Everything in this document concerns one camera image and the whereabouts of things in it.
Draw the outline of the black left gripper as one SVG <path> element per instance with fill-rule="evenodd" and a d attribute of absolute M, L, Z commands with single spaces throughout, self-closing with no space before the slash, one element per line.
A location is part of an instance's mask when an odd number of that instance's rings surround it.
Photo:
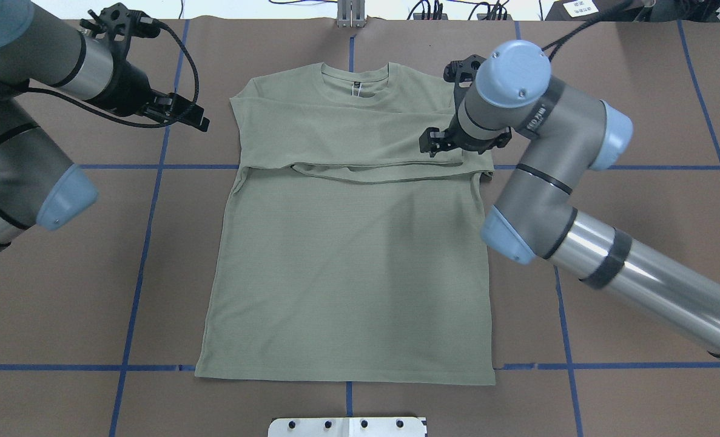
<path fill-rule="evenodd" d="M 138 115 L 144 117 L 151 105 L 151 119 L 159 123 L 181 123 L 207 132 L 210 119 L 205 108 L 196 102 L 169 92 L 160 92 L 150 86 L 149 78 L 129 61 L 115 64 L 115 76 L 110 94 L 110 113 L 119 117 Z"/>

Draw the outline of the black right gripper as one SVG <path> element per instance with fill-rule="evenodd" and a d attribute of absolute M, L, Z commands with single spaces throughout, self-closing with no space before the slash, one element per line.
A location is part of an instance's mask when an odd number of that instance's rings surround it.
<path fill-rule="evenodd" d="M 509 127 L 503 129 L 485 129 L 473 122 L 467 127 L 460 124 L 459 119 L 452 119 L 445 130 L 427 127 L 420 136 L 420 153 L 434 158 L 439 152 L 463 149 L 468 152 L 487 152 L 495 147 L 506 147 L 512 138 Z"/>

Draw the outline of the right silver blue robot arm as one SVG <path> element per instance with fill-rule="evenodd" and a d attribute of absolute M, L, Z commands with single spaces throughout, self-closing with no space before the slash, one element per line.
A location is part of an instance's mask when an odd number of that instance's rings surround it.
<path fill-rule="evenodd" d="M 484 243 L 527 265 L 546 260 L 692 340 L 720 361 L 720 284 L 581 208 L 590 172 L 606 171 L 633 138 L 631 119 L 554 73 L 523 39 L 448 62 L 448 127 L 429 127 L 420 151 L 489 153 L 520 135 L 527 146 L 480 229 Z"/>

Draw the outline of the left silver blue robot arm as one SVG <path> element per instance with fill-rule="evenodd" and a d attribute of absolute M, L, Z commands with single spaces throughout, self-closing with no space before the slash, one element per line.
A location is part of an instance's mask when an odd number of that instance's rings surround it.
<path fill-rule="evenodd" d="M 108 121 L 135 128 L 181 123 L 206 132 L 210 121 L 193 97 L 160 92 L 129 62 L 136 37 L 168 33 L 193 72 L 182 39 L 165 22 L 116 3 L 90 11 L 72 28 L 32 1 L 0 1 L 0 252 L 32 226 L 56 230 L 96 202 L 98 191 L 18 103 L 57 97 Z"/>

